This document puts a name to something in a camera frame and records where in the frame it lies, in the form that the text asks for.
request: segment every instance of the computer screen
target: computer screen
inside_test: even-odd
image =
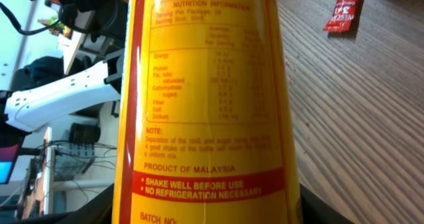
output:
[[[17,159],[19,145],[0,148],[0,184],[9,183]]]

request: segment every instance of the bottle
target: bottle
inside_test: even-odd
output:
[[[302,222],[276,0],[129,0],[113,223]]]

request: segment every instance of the red stripe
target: red stripe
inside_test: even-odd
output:
[[[213,203],[263,197],[284,189],[284,184],[283,168],[243,176],[208,178],[160,176],[134,171],[133,192],[167,201]]]
[[[131,204],[133,193],[134,147],[136,133],[136,108],[137,97],[137,48],[141,51],[142,20],[144,14],[144,0],[136,0],[134,11],[134,29],[132,36],[131,65],[129,72],[129,90],[127,100],[127,127],[125,130],[124,164],[121,188],[121,207],[119,210],[119,223],[131,223]]]

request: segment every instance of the yellow label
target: yellow label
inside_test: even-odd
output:
[[[144,0],[137,51],[131,223],[300,223],[275,0]]]

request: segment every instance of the coffee stick packet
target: coffee stick packet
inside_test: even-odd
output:
[[[355,18],[356,8],[360,0],[337,0],[336,7],[324,31],[345,32]]]

